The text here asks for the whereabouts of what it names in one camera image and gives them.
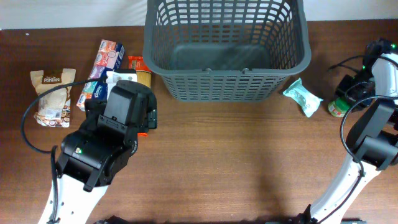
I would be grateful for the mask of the green lid jar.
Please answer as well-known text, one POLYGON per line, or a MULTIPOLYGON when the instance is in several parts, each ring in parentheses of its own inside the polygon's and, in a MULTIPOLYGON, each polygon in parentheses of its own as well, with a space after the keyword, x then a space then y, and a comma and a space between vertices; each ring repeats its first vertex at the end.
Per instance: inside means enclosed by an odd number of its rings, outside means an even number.
POLYGON ((342 97, 337 98, 328 104, 329 113, 337 118, 342 118, 350 107, 349 103, 342 97))

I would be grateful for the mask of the mint green wipes packet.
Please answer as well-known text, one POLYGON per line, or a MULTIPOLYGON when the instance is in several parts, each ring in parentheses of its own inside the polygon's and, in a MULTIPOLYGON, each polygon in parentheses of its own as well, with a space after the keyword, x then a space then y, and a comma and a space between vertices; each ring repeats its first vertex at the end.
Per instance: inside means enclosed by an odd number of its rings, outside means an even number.
POLYGON ((323 99, 315 96, 302 85, 301 78, 294 81, 286 90, 284 90, 283 95, 290 97, 300 105, 303 113, 308 118, 316 112, 323 101, 323 99))

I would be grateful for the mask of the Kleenex tissue multipack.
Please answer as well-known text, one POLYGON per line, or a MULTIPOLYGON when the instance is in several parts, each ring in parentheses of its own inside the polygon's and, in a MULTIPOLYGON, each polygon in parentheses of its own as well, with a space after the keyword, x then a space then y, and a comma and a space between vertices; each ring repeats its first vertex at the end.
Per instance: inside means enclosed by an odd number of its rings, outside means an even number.
MULTIPOLYGON (((102 40, 95 58, 89 80, 106 77, 106 72, 119 69, 125 53, 124 46, 110 40, 102 40)), ((76 103, 77 107, 85 111, 85 101, 90 99, 104 100, 108 91, 105 81, 89 82, 83 87, 76 103)))

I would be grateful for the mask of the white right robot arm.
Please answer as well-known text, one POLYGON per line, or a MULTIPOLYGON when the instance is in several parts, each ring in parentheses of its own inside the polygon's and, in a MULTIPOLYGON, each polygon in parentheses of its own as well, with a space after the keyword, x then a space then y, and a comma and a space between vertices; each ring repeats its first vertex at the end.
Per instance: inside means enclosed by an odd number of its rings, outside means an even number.
POLYGON ((363 67, 345 76, 335 98, 348 108, 340 125, 346 157, 326 192, 291 223, 342 223, 362 189, 390 166, 397 165, 397 44, 378 39, 365 48, 363 67))

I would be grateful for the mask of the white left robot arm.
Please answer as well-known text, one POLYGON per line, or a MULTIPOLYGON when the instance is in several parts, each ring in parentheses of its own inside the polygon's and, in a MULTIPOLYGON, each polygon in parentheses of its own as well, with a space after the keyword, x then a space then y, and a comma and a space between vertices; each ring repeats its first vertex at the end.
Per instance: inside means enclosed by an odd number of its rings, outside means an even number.
POLYGON ((105 100, 85 101, 86 119, 51 157, 52 188, 40 223, 85 223, 115 175, 157 128, 157 100, 138 82, 120 80, 105 100))

